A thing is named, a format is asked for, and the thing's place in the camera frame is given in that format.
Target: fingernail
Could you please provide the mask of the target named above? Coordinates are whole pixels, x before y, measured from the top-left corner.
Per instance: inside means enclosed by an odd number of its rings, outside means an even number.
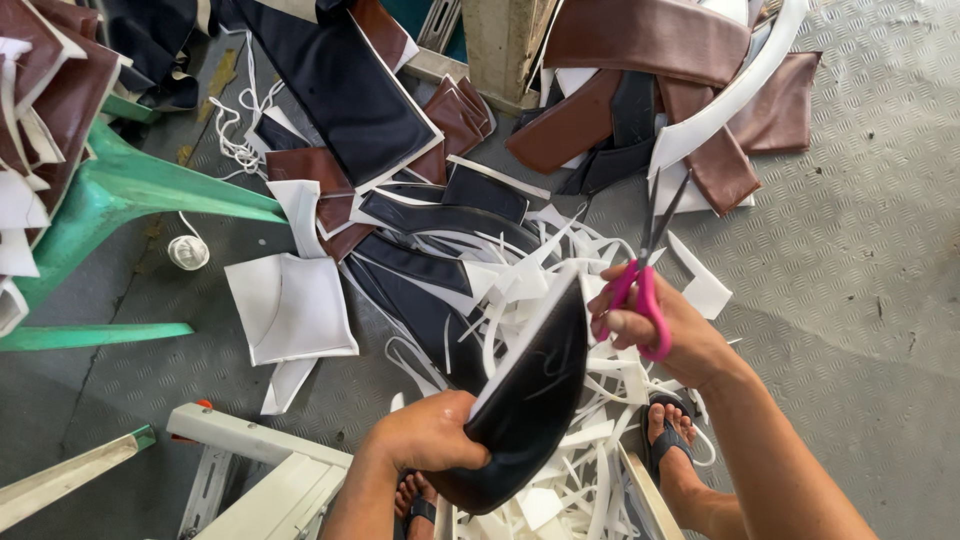
[[[607,313],[607,328],[611,331],[620,333],[626,326],[627,319],[624,318],[622,313],[617,313],[616,311]]]

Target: green plastic chair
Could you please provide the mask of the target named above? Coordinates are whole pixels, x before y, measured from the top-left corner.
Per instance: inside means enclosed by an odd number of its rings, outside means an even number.
[[[139,105],[128,109],[144,119],[149,116],[145,111],[153,113]],[[116,108],[110,111],[124,117],[131,115],[120,112]],[[94,122],[87,142],[97,159],[87,160],[78,168],[51,227],[34,248],[40,277],[13,278],[31,310],[117,227],[136,217],[182,210],[287,223],[283,209],[274,199],[148,156],[100,120]],[[183,323],[21,326],[0,338],[0,352],[127,343],[189,333],[193,329]]]

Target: yellow paint mark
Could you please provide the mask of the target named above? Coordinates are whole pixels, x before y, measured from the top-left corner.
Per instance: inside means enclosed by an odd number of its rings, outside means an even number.
[[[224,88],[237,78],[237,72],[233,70],[233,66],[236,65],[236,63],[236,50],[227,49],[224,51],[224,55],[220,58],[220,63],[217,64],[217,70],[213,72],[213,77],[206,86],[207,96],[220,97]],[[197,122],[206,122],[212,113],[213,104],[210,103],[210,100],[204,99],[204,102],[200,104],[200,111],[197,113]]]
[[[177,165],[185,167],[187,162],[190,161],[190,156],[193,155],[193,146],[190,144],[184,144],[177,149]]]

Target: gray floor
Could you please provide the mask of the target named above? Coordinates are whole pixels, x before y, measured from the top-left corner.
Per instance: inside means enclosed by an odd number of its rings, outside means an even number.
[[[796,50],[823,50],[813,89],[811,152],[755,160],[757,207],[725,219],[682,215],[671,229],[734,291],[715,321],[756,368],[801,437],[882,538],[946,538],[960,525],[960,7],[953,0],[821,0]],[[195,52],[206,88],[230,48],[247,84],[241,37]],[[259,60],[261,92],[273,81]],[[414,88],[415,96],[429,88]],[[288,95],[278,98],[290,113]],[[294,121],[302,118],[294,113]],[[503,149],[510,118],[468,156],[531,184],[558,187]],[[167,160],[234,170],[195,112],[168,114],[144,149]],[[256,178],[236,184],[264,192]],[[580,198],[560,198],[562,210]],[[636,244],[639,181],[596,196],[586,221]],[[191,215],[211,262],[187,273],[165,255],[186,229],[176,215],[121,228],[28,324],[190,323],[197,333],[100,349],[3,355],[0,484],[23,478],[143,424],[158,445],[10,529],[3,538],[172,539],[199,460],[167,440],[171,408],[207,398],[230,414],[347,452],[416,387],[386,361],[388,327],[348,288],[362,355],[320,362],[291,411],[258,418],[271,368],[251,368],[223,266],[292,251],[285,227]],[[675,261],[662,265],[683,286]],[[236,496],[263,474],[237,463]],[[701,472],[731,484],[722,460]]]

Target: hand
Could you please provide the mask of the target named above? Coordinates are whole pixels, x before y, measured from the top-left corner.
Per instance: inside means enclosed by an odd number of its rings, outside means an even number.
[[[452,390],[423,398],[377,422],[362,451],[390,459],[398,472],[479,469],[490,461],[490,452],[464,433],[475,401],[468,392]]]
[[[604,270],[600,277],[611,282],[618,278],[625,268],[624,264],[613,266]],[[670,354],[661,364],[671,377],[684,386],[699,388],[730,370],[744,367],[750,369],[730,345],[727,345],[720,332],[690,305],[683,294],[660,274],[654,274],[654,284],[660,312],[663,313],[673,337]],[[625,308],[607,311],[612,296],[612,290],[605,290],[588,303],[593,314],[590,322],[593,336],[599,339],[600,331],[606,327],[616,333],[613,341],[615,349],[623,350],[637,344],[656,349],[657,331],[646,317],[636,313],[636,286],[631,288]]]

